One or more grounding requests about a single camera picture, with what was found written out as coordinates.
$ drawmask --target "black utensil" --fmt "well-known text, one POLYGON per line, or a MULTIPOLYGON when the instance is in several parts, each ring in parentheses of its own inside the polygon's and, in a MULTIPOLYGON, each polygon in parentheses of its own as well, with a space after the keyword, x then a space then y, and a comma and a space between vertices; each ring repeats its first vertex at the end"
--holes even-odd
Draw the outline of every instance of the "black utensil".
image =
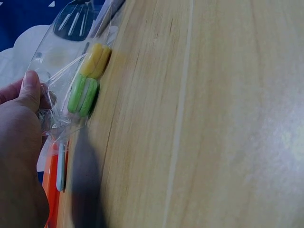
POLYGON ((94 20, 90 0, 74 0, 67 4, 55 20, 53 32, 67 40, 83 41, 88 36, 94 20))

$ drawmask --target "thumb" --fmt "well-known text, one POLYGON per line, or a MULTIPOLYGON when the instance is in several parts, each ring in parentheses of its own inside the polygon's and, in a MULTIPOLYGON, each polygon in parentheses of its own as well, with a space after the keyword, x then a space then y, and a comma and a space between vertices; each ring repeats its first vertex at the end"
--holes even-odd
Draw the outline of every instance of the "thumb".
POLYGON ((25 73, 16 102, 33 112, 38 111, 40 105, 40 81, 35 71, 25 73))

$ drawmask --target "plastic bag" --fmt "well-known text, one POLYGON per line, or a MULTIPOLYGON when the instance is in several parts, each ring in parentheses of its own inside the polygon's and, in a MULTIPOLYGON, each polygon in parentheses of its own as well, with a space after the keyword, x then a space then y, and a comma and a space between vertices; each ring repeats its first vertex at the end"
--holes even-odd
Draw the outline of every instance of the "plastic bag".
POLYGON ((75 2, 57 16, 28 67, 38 73, 41 92, 51 107, 38 112, 43 135, 66 145, 93 109, 99 79, 118 32, 117 12, 124 0, 107 0, 99 12, 90 2, 83 8, 75 2))

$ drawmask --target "yellow capsule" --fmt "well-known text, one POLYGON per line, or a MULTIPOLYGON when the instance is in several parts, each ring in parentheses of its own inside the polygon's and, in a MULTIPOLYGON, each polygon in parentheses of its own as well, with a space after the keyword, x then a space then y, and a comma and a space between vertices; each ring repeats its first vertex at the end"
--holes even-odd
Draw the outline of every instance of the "yellow capsule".
POLYGON ((99 62, 96 65, 95 71, 92 74, 90 74, 88 77, 92 77, 96 79, 103 73, 110 54, 111 54, 111 49, 108 46, 104 45, 104 50, 99 59, 99 62))
POLYGON ((86 55, 79 73, 83 76, 90 76, 94 71, 102 56, 103 46, 100 43, 95 43, 86 55))

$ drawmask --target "table surface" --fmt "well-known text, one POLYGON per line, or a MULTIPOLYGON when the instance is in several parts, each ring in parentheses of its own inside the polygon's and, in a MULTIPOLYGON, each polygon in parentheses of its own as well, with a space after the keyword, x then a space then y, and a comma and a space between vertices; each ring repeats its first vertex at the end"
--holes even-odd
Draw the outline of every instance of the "table surface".
POLYGON ((304 1, 127 0, 58 226, 304 226, 304 1))

